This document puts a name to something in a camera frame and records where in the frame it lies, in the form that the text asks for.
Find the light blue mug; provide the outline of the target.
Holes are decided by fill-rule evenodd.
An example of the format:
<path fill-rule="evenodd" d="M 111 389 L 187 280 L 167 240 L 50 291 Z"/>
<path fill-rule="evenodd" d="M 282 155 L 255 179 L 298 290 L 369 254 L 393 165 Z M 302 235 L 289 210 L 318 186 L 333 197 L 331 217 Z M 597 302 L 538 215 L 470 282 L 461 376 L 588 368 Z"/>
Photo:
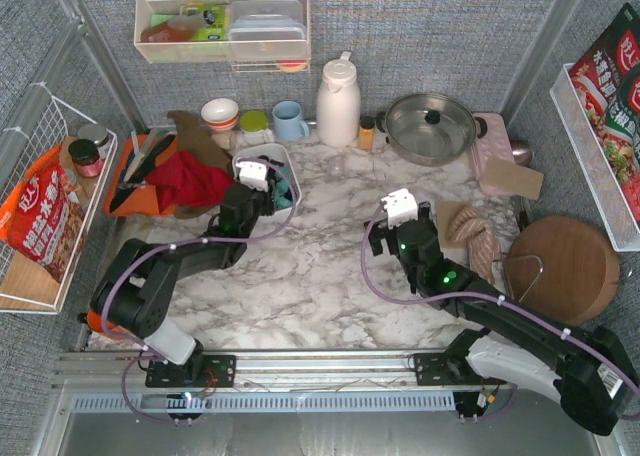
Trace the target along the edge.
<path fill-rule="evenodd" d="M 277 103 L 272 110 L 272 119 L 278 140 L 295 142 L 310 136 L 310 128 L 304 119 L 302 107 L 295 101 Z"/>

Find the steel pot with lid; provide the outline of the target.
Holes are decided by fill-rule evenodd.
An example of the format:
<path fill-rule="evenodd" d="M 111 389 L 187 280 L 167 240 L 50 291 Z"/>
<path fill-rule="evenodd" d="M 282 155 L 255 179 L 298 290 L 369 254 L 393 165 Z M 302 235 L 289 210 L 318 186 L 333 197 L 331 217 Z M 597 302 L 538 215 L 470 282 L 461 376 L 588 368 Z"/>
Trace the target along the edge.
<path fill-rule="evenodd" d="M 484 118 L 437 93 L 402 97 L 378 112 L 375 122 L 400 158 L 425 167 L 455 161 L 488 132 Z"/>

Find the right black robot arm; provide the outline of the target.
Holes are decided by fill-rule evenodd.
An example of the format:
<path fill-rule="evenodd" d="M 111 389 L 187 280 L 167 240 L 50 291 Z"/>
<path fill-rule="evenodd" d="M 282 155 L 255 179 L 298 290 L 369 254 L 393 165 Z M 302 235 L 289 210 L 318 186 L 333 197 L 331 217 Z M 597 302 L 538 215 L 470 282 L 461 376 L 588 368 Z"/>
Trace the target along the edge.
<path fill-rule="evenodd" d="M 527 388 L 555 401 L 583 429 L 610 435 L 621 420 L 638 420 L 625 409 L 639 395 L 639 377 L 615 333 L 584 331 L 526 309 L 470 268 L 446 258 L 430 217 L 430 205 L 401 190 L 380 200 L 365 225 L 360 254 L 389 251 L 400 262 L 412 298 L 384 294 L 403 306 L 430 305 L 481 325 L 448 347 L 479 377 Z"/>

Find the round wooden board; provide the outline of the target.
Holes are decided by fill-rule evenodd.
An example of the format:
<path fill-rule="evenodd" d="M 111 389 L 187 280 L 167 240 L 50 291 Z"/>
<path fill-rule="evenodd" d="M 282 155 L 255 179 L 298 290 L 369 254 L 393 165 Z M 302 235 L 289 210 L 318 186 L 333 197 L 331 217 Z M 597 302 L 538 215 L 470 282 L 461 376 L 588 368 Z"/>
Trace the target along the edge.
<path fill-rule="evenodd" d="M 507 256 L 537 255 L 544 272 L 521 305 L 569 325 L 602 313 L 616 294 L 620 263 L 609 240 L 594 226 L 567 216 L 548 216 L 527 226 Z"/>

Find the red cloth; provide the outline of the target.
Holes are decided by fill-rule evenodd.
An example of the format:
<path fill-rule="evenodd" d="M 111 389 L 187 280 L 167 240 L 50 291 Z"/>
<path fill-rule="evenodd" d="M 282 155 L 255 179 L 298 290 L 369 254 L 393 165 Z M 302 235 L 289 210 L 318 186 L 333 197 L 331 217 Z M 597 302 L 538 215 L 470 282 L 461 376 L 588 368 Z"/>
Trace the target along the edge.
<path fill-rule="evenodd" d="M 219 204 L 234 179 L 224 170 L 200 163 L 191 153 L 178 151 L 146 176 L 155 188 L 161 211 L 173 205 L 190 208 Z"/>

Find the steel lid jar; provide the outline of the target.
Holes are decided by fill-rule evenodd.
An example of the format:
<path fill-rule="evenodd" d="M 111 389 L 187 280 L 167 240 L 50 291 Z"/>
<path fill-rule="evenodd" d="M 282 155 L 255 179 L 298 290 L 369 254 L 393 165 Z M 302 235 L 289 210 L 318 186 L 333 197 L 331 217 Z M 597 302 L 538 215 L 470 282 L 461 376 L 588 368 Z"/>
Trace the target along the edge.
<path fill-rule="evenodd" d="M 110 134 L 102 125 L 88 123 L 79 128 L 78 137 L 92 141 L 99 149 L 102 149 L 108 146 Z"/>

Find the white thermos jug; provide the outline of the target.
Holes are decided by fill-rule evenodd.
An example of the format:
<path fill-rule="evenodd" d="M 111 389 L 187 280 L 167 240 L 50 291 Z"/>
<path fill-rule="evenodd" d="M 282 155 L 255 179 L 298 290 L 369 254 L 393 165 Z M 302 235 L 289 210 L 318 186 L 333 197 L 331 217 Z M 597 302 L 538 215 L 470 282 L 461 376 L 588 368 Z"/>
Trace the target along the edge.
<path fill-rule="evenodd" d="M 321 142 L 334 148 L 349 146 L 359 131 L 361 94 L 351 53 L 327 62 L 316 99 L 316 128 Z"/>

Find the cardboard piece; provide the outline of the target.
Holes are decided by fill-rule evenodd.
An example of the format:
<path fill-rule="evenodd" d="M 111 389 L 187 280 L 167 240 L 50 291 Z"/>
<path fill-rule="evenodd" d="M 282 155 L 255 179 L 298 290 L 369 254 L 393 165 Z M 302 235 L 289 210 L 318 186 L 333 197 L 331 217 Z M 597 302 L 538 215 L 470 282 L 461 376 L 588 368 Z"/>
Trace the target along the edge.
<path fill-rule="evenodd" d="M 483 184 L 530 200 L 540 197 L 544 174 L 496 157 L 488 159 L 480 178 Z"/>

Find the yellow spice jar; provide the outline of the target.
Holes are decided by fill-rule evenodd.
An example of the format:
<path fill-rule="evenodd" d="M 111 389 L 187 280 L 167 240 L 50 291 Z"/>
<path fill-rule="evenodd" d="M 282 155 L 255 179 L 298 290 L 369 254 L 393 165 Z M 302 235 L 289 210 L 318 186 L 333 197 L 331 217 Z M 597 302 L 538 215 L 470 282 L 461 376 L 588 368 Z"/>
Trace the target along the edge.
<path fill-rule="evenodd" d="M 372 116 L 361 116 L 359 122 L 358 148 L 363 151 L 371 151 L 375 139 L 375 118 Z"/>

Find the white storage basket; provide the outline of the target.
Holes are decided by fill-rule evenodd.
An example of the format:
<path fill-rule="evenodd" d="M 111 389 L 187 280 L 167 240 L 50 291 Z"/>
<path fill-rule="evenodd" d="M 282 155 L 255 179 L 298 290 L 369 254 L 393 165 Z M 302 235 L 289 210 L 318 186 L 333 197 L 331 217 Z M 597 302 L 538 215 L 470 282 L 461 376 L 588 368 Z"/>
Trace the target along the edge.
<path fill-rule="evenodd" d="M 292 202 L 292 206 L 290 208 L 287 208 L 286 210 L 281 210 L 278 212 L 274 210 L 274 213 L 272 215 L 262 217 L 262 220 L 266 220 L 267 222 L 283 222 L 291 213 L 291 210 L 296 211 L 298 209 L 298 205 L 302 200 L 302 190 L 300 188 L 297 174 L 288 150 L 283 145 L 278 143 L 266 143 L 258 146 L 248 147 L 238 151 L 232 158 L 232 166 L 235 177 L 237 177 L 239 174 L 239 170 L 236 168 L 237 161 L 239 159 L 246 158 L 268 159 L 272 164 L 279 166 L 286 174 L 289 181 L 292 183 L 292 189 L 290 189 L 292 195 L 292 200 L 290 201 Z M 276 188 L 288 186 L 279 174 L 275 175 L 274 178 L 276 181 Z M 273 200 L 279 198 L 276 188 Z"/>

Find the brown cloth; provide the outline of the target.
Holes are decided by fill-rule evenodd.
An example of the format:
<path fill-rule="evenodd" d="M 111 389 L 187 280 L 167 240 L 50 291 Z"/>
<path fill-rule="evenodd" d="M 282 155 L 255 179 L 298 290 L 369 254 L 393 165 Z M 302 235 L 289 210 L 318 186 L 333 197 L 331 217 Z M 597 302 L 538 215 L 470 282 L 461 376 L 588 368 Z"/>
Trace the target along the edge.
<path fill-rule="evenodd" d="M 200 163 L 220 168 L 232 177 L 230 155 L 212 140 L 210 131 L 200 124 L 198 117 L 194 113 L 184 110 L 171 110 L 167 113 L 167 117 L 176 126 L 178 151 L 189 152 Z M 192 219 L 211 211 L 217 205 L 200 208 L 177 205 L 174 215 L 178 219 Z"/>

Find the orange seasoning packet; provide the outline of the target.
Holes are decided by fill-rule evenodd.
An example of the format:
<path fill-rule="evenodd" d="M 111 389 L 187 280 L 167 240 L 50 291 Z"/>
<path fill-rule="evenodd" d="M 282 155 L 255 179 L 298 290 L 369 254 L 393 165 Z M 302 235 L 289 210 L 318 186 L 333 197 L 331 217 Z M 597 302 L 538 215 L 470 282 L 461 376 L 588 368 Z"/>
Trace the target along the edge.
<path fill-rule="evenodd" d="M 41 155 L 1 206 L 1 240 L 61 282 L 81 238 L 84 211 L 65 189 L 62 146 Z"/>

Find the orange cup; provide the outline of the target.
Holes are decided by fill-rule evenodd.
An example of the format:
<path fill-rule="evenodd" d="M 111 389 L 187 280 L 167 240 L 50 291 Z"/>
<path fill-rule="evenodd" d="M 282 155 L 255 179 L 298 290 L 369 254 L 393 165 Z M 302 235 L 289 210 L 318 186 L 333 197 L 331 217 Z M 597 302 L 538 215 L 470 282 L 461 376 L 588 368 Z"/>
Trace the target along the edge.
<path fill-rule="evenodd" d="M 91 309 L 89 309 L 87 312 L 86 324 L 93 332 L 99 334 L 104 333 L 104 327 L 101 322 L 101 315 Z M 119 325 L 114 325 L 112 322 L 108 322 L 108 329 L 110 331 L 108 337 L 114 340 L 125 339 L 129 334 L 129 332 L 125 328 Z"/>

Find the teal capsule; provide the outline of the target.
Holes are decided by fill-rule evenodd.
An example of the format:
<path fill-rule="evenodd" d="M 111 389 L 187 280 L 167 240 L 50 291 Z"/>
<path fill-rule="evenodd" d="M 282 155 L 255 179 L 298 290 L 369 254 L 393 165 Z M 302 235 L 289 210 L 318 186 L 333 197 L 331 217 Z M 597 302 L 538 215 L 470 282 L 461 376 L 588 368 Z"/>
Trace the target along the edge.
<path fill-rule="evenodd" d="M 274 200 L 274 210 L 276 212 L 286 210 L 292 206 L 292 202 L 286 198 L 276 198 Z"/>
<path fill-rule="evenodd" d="M 277 187 L 276 190 L 279 198 L 292 200 L 291 190 L 288 186 Z"/>

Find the glass spice jar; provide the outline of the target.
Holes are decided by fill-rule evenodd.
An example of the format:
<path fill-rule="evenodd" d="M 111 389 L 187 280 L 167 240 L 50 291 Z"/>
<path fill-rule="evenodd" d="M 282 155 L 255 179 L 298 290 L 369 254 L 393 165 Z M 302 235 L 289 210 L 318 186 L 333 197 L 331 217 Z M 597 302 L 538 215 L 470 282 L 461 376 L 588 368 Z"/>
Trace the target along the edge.
<path fill-rule="evenodd" d="M 225 151 L 233 151 L 237 145 L 236 132 L 233 130 L 214 132 L 212 140 Z"/>

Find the white mesh basket right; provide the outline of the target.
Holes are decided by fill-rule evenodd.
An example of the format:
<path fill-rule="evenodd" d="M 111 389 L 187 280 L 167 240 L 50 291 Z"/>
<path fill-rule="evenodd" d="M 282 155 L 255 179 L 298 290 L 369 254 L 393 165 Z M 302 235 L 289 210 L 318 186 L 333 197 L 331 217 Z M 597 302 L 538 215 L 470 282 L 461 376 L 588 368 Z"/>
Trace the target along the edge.
<path fill-rule="evenodd" d="M 562 66 L 549 90 L 612 247 L 619 253 L 639 251 L 639 226 L 581 107 L 569 76 L 571 63 Z"/>

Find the red lid jar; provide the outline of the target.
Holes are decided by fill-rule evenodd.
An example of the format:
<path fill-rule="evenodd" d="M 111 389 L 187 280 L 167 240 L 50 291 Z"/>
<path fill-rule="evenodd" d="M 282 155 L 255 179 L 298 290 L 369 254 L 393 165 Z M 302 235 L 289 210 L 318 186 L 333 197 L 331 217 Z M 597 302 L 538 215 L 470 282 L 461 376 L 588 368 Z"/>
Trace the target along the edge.
<path fill-rule="evenodd" d="M 103 160 L 93 141 L 74 139 L 68 146 L 68 153 L 77 173 L 83 178 L 96 178 L 101 174 Z"/>

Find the black kitchen knife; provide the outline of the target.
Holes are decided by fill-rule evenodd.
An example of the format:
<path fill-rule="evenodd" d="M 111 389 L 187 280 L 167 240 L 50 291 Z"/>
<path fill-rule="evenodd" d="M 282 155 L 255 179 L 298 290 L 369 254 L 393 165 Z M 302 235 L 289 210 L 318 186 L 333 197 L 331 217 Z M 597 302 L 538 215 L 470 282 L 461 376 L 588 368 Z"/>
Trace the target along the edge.
<path fill-rule="evenodd" d="M 136 141 L 143 144 L 147 135 L 137 135 Z M 129 150 L 121 159 L 116 175 L 107 192 L 103 206 L 104 212 L 111 216 L 127 216 L 130 214 L 160 215 L 155 188 L 145 182 L 147 175 L 156 167 L 166 162 L 177 152 L 177 137 L 175 134 L 156 136 L 145 158 L 128 182 L 123 181 L 127 167 L 131 163 L 133 154 L 132 142 L 126 145 Z"/>

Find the green lid sugar jar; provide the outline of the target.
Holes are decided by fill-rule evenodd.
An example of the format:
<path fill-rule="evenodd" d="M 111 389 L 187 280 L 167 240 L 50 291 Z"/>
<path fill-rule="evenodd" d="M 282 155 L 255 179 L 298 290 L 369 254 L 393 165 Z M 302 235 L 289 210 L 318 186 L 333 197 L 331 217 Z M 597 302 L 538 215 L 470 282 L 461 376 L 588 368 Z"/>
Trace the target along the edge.
<path fill-rule="evenodd" d="M 247 111 L 241 115 L 239 123 L 246 145 L 256 146 L 275 142 L 274 133 L 269 128 L 268 118 L 264 112 Z"/>

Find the tan felt pad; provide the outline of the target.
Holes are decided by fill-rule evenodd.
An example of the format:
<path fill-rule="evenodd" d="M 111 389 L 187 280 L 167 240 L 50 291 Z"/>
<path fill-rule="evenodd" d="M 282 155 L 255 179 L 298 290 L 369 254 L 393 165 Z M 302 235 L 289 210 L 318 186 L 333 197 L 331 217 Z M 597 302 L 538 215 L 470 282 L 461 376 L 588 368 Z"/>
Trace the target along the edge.
<path fill-rule="evenodd" d="M 464 248 L 465 242 L 454 242 L 447 238 L 447 231 L 450 224 L 458 214 L 468 206 L 462 201 L 437 200 L 434 203 L 434 222 L 438 230 L 439 243 L 442 249 Z"/>

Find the orange striped white bowl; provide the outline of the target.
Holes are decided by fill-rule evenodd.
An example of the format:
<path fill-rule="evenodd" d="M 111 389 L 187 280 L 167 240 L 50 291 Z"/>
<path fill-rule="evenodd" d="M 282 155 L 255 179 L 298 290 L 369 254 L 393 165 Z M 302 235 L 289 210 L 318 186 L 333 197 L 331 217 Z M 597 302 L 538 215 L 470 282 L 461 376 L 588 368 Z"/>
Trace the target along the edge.
<path fill-rule="evenodd" d="M 239 106 L 229 98 L 217 98 L 207 102 L 200 111 L 206 125 L 213 131 L 234 128 L 239 121 Z"/>

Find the clear wall shelf bin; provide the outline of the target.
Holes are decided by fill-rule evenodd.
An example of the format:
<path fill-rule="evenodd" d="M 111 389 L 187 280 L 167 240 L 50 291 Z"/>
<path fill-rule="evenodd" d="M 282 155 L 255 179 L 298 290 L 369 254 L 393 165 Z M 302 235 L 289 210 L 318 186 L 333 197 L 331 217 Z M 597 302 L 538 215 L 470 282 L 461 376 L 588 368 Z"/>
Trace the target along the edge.
<path fill-rule="evenodd" d="M 134 46 L 152 64 L 290 71 L 311 59 L 309 0 L 136 0 Z"/>

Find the orange tray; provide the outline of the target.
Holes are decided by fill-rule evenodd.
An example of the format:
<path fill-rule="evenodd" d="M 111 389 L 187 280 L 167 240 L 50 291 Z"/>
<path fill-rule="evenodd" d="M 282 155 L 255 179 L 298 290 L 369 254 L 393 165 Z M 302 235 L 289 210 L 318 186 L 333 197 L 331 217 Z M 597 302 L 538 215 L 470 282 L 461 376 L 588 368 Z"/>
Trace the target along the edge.
<path fill-rule="evenodd" d="M 102 206 L 104 214 L 112 217 L 170 216 L 174 214 L 176 204 L 169 204 L 163 208 L 159 206 L 156 187 L 145 182 L 146 174 L 141 177 L 135 176 L 137 170 L 147 170 L 142 161 L 152 152 L 156 142 L 161 142 L 164 139 L 168 139 L 169 143 L 164 145 L 164 151 L 157 155 L 150 170 L 164 164 L 177 153 L 177 137 L 167 133 L 164 136 L 134 134 L 129 138 L 124 145 L 124 150 L 104 197 Z"/>

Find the pink tray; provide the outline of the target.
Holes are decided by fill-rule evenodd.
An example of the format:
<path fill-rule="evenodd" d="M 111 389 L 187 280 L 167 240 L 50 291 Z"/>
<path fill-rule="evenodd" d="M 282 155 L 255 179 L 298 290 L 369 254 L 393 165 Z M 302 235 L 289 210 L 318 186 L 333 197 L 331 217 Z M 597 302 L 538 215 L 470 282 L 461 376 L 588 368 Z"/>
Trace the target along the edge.
<path fill-rule="evenodd" d="M 510 193 L 481 181 L 488 160 L 495 157 L 514 163 L 511 144 L 502 116 L 498 113 L 474 113 L 484 135 L 470 148 L 470 164 L 480 190 L 487 196 L 510 196 Z"/>

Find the clear plastic food containers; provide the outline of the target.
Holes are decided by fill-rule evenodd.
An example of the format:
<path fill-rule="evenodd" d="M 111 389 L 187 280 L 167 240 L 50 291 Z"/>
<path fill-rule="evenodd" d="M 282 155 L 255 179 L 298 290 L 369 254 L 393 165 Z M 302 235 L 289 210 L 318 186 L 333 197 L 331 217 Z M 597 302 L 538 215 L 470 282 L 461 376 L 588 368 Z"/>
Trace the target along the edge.
<path fill-rule="evenodd" d="M 234 1 L 227 40 L 239 61 L 298 59 L 306 56 L 307 29 L 298 0 Z"/>

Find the red seasoning packet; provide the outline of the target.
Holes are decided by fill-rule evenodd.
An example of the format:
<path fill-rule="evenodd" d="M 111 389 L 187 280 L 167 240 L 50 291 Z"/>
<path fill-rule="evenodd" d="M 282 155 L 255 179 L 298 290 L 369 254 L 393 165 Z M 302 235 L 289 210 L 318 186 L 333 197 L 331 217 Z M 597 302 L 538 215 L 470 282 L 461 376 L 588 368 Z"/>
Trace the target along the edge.
<path fill-rule="evenodd" d="M 623 4 L 569 69 L 569 76 L 617 181 L 639 173 L 639 15 Z"/>

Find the green label bottle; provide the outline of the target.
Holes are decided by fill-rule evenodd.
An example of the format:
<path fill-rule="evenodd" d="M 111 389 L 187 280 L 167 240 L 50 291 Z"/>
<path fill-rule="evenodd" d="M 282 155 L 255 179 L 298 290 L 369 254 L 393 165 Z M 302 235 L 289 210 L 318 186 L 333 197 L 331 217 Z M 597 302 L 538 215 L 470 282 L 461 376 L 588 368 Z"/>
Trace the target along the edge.
<path fill-rule="evenodd" d="M 205 13 L 206 24 L 198 29 L 191 40 L 195 42 L 224 41 L 229 26 L 229 8 L 226 4 L 190 2 L 180 7 L 179 14 L 193 16 Z"/>

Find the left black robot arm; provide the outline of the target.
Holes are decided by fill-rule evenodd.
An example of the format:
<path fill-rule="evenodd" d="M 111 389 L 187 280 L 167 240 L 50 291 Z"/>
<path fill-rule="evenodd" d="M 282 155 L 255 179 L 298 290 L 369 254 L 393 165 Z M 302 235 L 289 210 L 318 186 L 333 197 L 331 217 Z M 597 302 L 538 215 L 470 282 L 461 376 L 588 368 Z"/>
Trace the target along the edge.
<path fill-rule="evenodd" d="M 98 283 L 90 309 L 171 364 L 187 364 L 198 342 L 168 316 L 176 282 L 235 265 L 247 249 L 258 219 L 275 212 L 275 177 L 260 189 L 235 182 L 227 188 L 217 218 L 192 242 L 148 244 L 129 239 Z"/>

